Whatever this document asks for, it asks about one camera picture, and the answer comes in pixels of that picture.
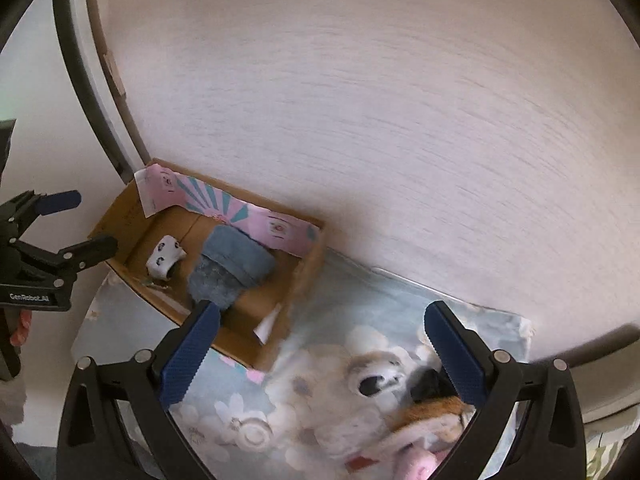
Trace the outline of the person left hand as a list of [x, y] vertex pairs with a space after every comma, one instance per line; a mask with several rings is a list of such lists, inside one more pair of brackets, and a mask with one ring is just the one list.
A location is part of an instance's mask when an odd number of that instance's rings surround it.
[[14, 330], [10, 343], [15, 348], [20, 348], [28, 338], [30, 328], [32, 327], [32, 311], [21, 310], [17, 319], [16, 329]]

